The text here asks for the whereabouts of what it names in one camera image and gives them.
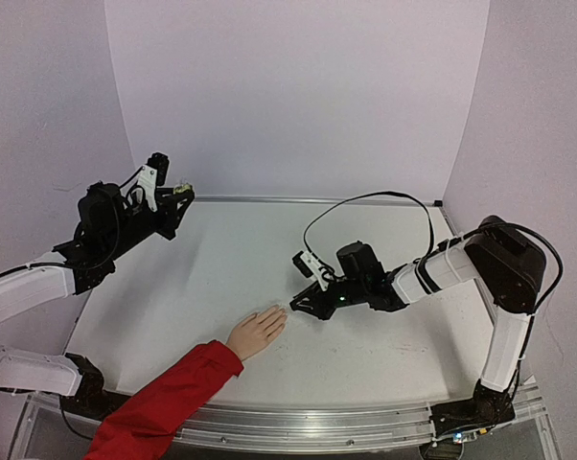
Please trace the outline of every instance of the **fingers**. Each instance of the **fingers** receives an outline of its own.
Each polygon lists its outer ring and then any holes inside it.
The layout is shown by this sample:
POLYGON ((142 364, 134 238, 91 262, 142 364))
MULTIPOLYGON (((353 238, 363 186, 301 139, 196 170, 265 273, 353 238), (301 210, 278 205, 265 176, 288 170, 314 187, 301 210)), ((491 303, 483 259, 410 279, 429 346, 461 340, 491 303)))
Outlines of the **fingers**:
POLYGON ((267 329, 269 326, 271 326, 273 323, 278 321, 280 318, 286 317, 286 316, 287 316, 287 314, 285 313, 284 310, 282 310, 282 309, 276 310, 274 313, 272 313, 270 316, 268 316, 265 319, 265 321, 262 321, 261 323, 259 323, 259 326, 263 329, 267 329))
POLYGON ((282 311, 282 314, 279 315, 273 323, 271 323, 270 325, 268 325, 268 326, 265 327, 265 332, 266 332, 267 334, 271 334, 271 333, 273 333, 276 329, 278 329, 280 326, 282 326, 283 324, 285 324, 286 322, 287 322, 287 314, 286 314, 284 311, 282 311))
POLYGON ((246 317, 240 324, 238 324, 238 326, 245 326, 247 323, 249 323, 250 321, 252 321, 254 318, 257 317, 258 313, 252 313, 251 315, 249 315, 248 317, 246 317))
POLYGON ((269 316, 271 316, 273 313, 278 311, 278 309, 280 309, 280 307, 277 305, 274 305, 270 309, 267 309, 263 313, 257 315, 257 320, 256 320, 257 323, 259 323, 259 324, 263 323, 266 319, 269 318, 269 316))
POLYGON ((282 333, 282 331, 285 329, 285 326, 287 324, 286 323, 282 323, 282 325, 277 328, 273 333, 271 333, 270 335, 267 336, 267 343, 271 343, 273 342, 276 338, 278 338, 278 335, 280 335, 282 333))

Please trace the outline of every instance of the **white wall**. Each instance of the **white wall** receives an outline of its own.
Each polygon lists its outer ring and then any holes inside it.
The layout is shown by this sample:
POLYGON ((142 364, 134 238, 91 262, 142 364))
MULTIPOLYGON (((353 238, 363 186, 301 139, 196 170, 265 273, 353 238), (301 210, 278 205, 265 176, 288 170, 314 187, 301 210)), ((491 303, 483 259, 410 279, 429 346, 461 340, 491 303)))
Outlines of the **white wall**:
MULTIPOLYGON (((104 2, 0 2, 0 271, 71 239, 78 200, 133 171, 104 2)), ((83 298, 0 326, 0 343, 59 354, 83 298)), ((0 394, 0 460, 23 397, 0 394)))
POLYGON ((136 164, 200 195, 441 198, 488 0, 106 0, 136 164))
POLYGON ((564 258, 528 355, 563 456, 577 459, 577 0, 491 2, 445 205, 461 230, 496 213, 540 231, 564 258))

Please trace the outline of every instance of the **metal frame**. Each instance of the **metal frame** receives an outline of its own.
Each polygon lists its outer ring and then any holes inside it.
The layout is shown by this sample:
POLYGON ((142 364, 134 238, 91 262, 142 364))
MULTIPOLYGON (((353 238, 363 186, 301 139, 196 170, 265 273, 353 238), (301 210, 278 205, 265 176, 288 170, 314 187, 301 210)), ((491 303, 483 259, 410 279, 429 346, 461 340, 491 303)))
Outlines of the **metal frame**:
MULTIPOLYGON (((341 199, 291 198, 262 196, 199 196, 202 202, 262 202, 335 204, 341 199)), ((412 206, 416 204, 393 199, 364 199, 348 204, 378 206, 412 206)), ((439 208, 453 234, 452 222, 444 208, 439 208)), ((492 305, 482 287, 481 297, 494 320, 492 305)), ((547 410, 537 384, 519 388, 514 402, 517 418, 504 426, 535 420, 546 460, 560 457, 547 410)), ((33 394, 24 406, 11 449, 11 460, 26 453, 37 414, 50 410, 59 416, 58 397, 33 394)), ((429 404, 361 408, 252 408, 208 404, 187 420, 174 442, 194 447, 275 453, 368 452, 420 446, 435 439, 429 421, 429 404)), ((68 417, 98 425, 99 422, 68 414, 68 417)))
MULTIPOLYGON (((346 198, 300 198, 281 196, 225 196, 225 195, 204 195, 197 196, 195 201, 201 202, 222 202, 222 203, 287 203, 287 204, 337 204, 346 198)), ((380 198, 380 199, 360 199, 359 201, 349 201, 348 205, 367 206, 407 206, 419 207, 418 204, 408 199, 380 198)), ((433 202, 423 201, 428 207, 434 207, 433 202)))

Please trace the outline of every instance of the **white backdrop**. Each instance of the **white backdrop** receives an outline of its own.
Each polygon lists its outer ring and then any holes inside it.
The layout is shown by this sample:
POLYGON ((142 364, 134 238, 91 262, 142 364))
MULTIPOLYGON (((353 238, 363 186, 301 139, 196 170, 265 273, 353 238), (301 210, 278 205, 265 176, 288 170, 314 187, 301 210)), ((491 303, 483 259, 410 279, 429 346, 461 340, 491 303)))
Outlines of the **white backdrop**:
POLYGON ((106 0, 136 164, 200 195, 441 198, 488 0, 106 0))

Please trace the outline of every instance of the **white arm segment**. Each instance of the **white arm segment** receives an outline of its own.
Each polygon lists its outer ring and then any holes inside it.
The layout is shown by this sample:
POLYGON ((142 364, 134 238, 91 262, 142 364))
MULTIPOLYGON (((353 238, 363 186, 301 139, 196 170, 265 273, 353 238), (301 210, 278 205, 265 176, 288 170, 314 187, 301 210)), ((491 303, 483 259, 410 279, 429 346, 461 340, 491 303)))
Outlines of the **white arm segment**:
MULTIPOLYGON (((64 262, 57 253, 44 254, 40 260, 64 262)), ((74 292, 73 271, 59 266, 31 268, 0 278, 0 324, 23 311, 74 292)))
POLYGON ((502 392, 512 380, 529 328, 529 315, 497 308, 496 325, 480 383, 502 392))
POLYGON ((74 396, 80 382, 78 366, 68 357, 42 355, 0 345, 0 388, 74 396))
MULTIPOLYGON (((473 266, 464 247, 465 243, 461 242, 427 260, 427 273, 440 289, 479 277, 478 270, 473 266)), ((412 304, 429 295, 417 276, 415 264, 406 265, 395 275, 393 288, 406 304, 412 304)), ((499 307, 496 311, 497 319, 491 346, 480 380, 487 388, 502 392, 510 386, 517 368, 529 326, 529 316, 524 313, 511 313, 499 307)))
MULTIPOLYGON (((57 253, 35 262, 63 262, 57 253)), ((72 270, 43 266, 0 279, 0 324, 24 311, 75 292, 72 270)), ((78 367, 65 356, 47 356, 0 345, 0 388, 49 391, 73 396, 80 386, 78 367)))

